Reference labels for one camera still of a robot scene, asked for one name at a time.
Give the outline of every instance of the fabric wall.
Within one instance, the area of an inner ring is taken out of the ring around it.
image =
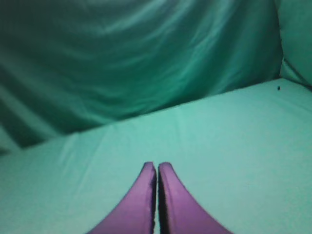
[[[275,0],[284,58],[281,76],[312,85],[312,1]]]
[[[2,0],[0,20],[19,147],[273,79],[282,59],[271,0]]]

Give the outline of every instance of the teal sheet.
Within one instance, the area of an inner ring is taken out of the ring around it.
[[[5,0],[0,16],[0,120],[22,148],[271,80],[282,60],[272,0]]]
[[[86,233],[152,160],[234,234],[311,234],[311,152],[312,92],[266,82],[0,157],[0,233]]]
[[[275,0],[284,58],[281,76],[312,86],[312,1]]]

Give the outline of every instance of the wrinkled fabric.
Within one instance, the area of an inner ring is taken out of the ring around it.
[[[284,58],[281,76],[312,86],[312,1],[275,0]]]
[[[311,234],[311,102],[278,79],[2,156],[0,233],[85,234],[168,161],[234,234]]]
[[[20,147],[278,76],[271,0],[3,0],[0,119]]]

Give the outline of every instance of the tent wall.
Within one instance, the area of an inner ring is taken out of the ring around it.
[[[20,147],[271,80],[282,60],[272,0],[14,0],[0,16],[0,119]]]
[[[312,1],[275,0],[284,58],[281,76],[312,85]]]

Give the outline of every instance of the bed sheet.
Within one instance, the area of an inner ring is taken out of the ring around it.
[[[231,232],[310,234],[311,155],[311,90],[269,81],[0,157],[0,233],[86,233],[169,161]]]

